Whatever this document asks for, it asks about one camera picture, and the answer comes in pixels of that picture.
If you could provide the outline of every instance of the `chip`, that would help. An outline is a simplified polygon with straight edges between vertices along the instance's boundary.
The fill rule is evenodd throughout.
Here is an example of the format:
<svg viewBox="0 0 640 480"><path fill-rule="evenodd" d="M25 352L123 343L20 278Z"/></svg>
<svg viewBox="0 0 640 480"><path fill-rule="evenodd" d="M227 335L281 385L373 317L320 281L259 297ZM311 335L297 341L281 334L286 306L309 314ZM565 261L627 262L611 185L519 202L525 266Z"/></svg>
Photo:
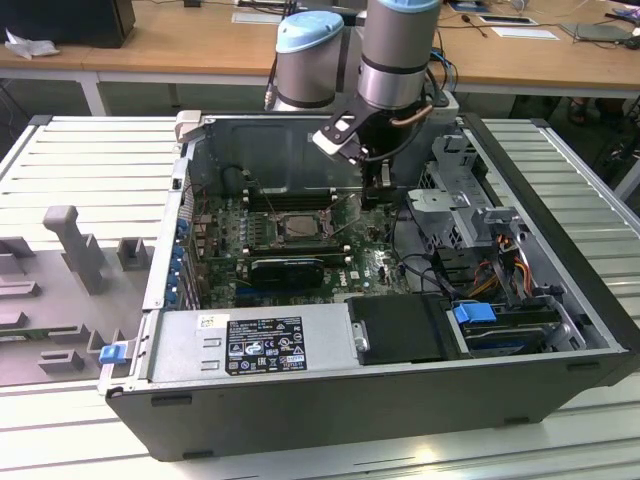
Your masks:
<svg viewBox="0 0 640 480"><path fill-rule="evenodd" d="M284 218L284 236L288 241L312 240L320 236L320 225L314 215L291 215Z"/></svg>

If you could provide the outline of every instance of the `black plastic cover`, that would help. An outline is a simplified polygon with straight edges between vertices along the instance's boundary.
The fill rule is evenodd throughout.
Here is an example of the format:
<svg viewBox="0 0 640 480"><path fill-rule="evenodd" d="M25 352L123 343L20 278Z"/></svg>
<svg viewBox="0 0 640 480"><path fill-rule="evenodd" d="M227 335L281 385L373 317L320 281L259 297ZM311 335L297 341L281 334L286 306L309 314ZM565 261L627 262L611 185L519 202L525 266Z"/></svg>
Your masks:
<svg viewBox="0 0 640 480"><path fill-rule="evenodd" d="M460 358L446 314L451 305L440 295L353 297L347 304L369 340L369 351L358 354L362 365Z"/></svg>

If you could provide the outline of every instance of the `blue clip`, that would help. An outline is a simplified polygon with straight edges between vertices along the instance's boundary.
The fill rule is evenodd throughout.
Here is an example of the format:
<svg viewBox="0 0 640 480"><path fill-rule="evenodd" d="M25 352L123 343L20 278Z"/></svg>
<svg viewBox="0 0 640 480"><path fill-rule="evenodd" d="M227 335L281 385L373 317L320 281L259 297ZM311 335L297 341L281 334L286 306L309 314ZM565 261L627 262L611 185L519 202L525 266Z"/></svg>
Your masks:
<svg viewBox="0 0 640 480"><path fill-rule="evenodd" d="M496 322L496 314L488 303L461 303L453 309L458 323Z"/></svg>
<svg viewBox="0 0 640 480"><path fill-rule="evenodd" d="M182 258L184 256L184 248L180 245L175 245L171 250L171 256L173 258Z"/></svg>
<svg viewBox="0 0 640 480"><path fill-rule="evenodd" d="M127 363L127 359L124 358L124 354L127 350L125 345L105 345L100 350L100 357L98 360L102 365L121 365Z"/></svg>
<svg viewBox="0 0 640 480"><path fill-rule="evenodd" d="M182 263L180 263L177 258L171 259L169 262L169 271L180 273L180 270L182 270Z"/></svg>
<svg viewBox="0 0 640 480"><path fill-rule="evenodd" d="M178 294L173 290L167 290L164 292L164 298L167 304L174 305L178 301Z"/></svg>
<svg viewBox="0 0 640 480"><path fill-rule="evenodd" d="M178 276L170 273L167 276L167 285L169 285L170 287L177 287L178 286Z"/></svg>

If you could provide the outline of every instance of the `paper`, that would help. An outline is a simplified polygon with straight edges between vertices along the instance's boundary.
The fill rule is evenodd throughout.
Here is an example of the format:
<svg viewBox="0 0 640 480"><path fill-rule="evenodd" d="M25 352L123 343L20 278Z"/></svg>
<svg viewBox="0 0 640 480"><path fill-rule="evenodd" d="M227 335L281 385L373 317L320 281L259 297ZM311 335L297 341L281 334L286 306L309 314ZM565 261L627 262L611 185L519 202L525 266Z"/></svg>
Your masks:
<svg viewBox="0 0 640 480"><path fill-rule="evenodd" d="M24 57L27 60L31 60L32 57L57 55L60 53L53 42L49 40L38 40L34 42L20 38L17 35L12 35L9 30L5 31L7 32L8 41L4 42L4 46L16 55Z"/></svg>
<svg viewBox="0 0 640 480"><path fill-rule="evenodd" d="M282 15L268 13L236 12L231 16L232 23L267 23L278 25L282 21Z"/></svg>
<svg viewBox="0 0 640 480"><path fill-rule="evenodd" d="M491 27L491 30L505 38L534 38L539 40L560 40L548 30L537 28Z"/></svg>

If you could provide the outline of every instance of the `motherboard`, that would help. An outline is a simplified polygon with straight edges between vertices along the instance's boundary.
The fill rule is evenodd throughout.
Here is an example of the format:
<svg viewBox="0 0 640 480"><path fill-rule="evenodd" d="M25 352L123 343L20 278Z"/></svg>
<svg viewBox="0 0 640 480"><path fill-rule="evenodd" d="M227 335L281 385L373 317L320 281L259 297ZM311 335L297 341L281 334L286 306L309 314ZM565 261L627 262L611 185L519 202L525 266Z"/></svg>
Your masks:
<svg viewBox="0 0 640 480"><path fill-rule="evenodd" d="M362 211L356 193L197 197L193 241L203 308L409 293L390 250L389 207Z"/></svg>

